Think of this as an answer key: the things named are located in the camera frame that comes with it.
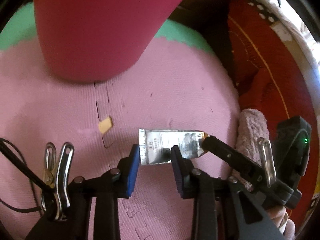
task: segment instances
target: blue gripper pad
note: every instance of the blue gripper pad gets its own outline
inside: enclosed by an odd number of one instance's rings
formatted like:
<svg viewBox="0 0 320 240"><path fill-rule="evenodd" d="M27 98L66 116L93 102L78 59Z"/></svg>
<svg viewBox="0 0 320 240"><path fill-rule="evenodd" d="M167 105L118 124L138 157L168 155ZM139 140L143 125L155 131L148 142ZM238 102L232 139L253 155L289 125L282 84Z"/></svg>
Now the blue gripper pad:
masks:
<svg viewBox="0 0 320 240"><path fill-rule="evenodd" d="M183 199L194 198L196 186L190 179L194 167L191 160L182 157L178 146L171 148L171 163L178 193Z"/></svg>
<svg viewBox="0 0 320 240"><path fill-rule="evenodd" d="M129 154L129 160L131 163L131 166L129 168L129 173L128 173L128 179L127 179L127 195L128 197L131 196L134 186L136 184L136 179L137 179L137 174L138 174L138 169L140 165L140 150L139 150L139 145L134 144L131 148L131 152Z"/></svg>

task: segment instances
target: interlocking foam tile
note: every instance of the interlocking foam tile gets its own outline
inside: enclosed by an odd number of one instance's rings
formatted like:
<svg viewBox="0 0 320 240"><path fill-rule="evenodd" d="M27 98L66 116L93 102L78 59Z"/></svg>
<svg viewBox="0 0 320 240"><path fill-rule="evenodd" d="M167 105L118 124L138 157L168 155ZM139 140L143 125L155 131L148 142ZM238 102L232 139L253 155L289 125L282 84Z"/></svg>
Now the interlocking foam tile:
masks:
<svg viewBox="0 0 320 240"><path fill-rule="evenodd" d="M238 95L219 60L186 44L154 38L138 62L104 83L71 84L46 68L37 38L0 52L0 137L13 142L42 177L44 147L75 146L70 180L100 176L128 156L138 129L193 129L235 144ZM112 117L104 135L99 122ZM211 176L229 168L207 154L194 164ZM0 198L33 207L28 180L0 155ZM140 167L135 192L119 199L122 239L187 239L193 202L182 200L170 164ZM0 204L0 220L24 238L38 213L20 214Z"/></svg>

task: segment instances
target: metal binder clip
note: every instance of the metal binder clip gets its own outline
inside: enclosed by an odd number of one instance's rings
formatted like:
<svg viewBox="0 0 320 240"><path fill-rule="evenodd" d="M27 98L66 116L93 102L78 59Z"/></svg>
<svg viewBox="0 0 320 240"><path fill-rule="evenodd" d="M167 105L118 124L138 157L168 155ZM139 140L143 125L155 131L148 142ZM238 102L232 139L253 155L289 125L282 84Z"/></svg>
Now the metal binder clip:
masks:
<svg viewBox="0 0 320 240"><path fill-rule="evenodd" d="M273 162L271 143L269 140L265 140L260 137L257 140L259 155L261 159L262 167L266 174L267 186L271 187L277 180L276 168Z"/></svg>
<svg viewBox="0 0 320 240"><path fill-rule="evenodd" d="M46 205L53 200L56 203L54 220L65 220L65 211L70 206L67 186L73 153L73 145L66 142L62 146L58 162L56 162L57 151L54 144L49 142L45 147L43 181L53 189L54 199L48 199L48 195L41 192L41 208L45 212L47 210Z"/></svg>
<svg viewBox="0 0 320 240"><path fill-rule="evenodd" d="M67 147L71 149L72 145L66 143L63 146L60 160L63 160ZM53 150L54 145L47 144L44 161L48 167L51 164L48 160L52 160L52 162L54 160ZM64 204L61 205L62 208L60 209L60 214L65 220L63 222L57 223L52 219L53 215L56 214L56 205L52 203L55 198L53 194L44 192L43 200L46 201L47 211L28 233L26 240L85 240L88 239L89 221L93 221L94 224L91 239L120 240L118 199L128 199L131 196L136 183L139 164L139 145L134 144L129 156L122 158L116 168L112 168L101 176L92 179L85 179L82 176L75 177L68 185L68 195L66 194L68 201L70 199L70 207L65 210L67 201L61 202ZM95 197L95 205L92 205L93 197ZM91 210L94 210L93 218L90 216Z"/></svg>

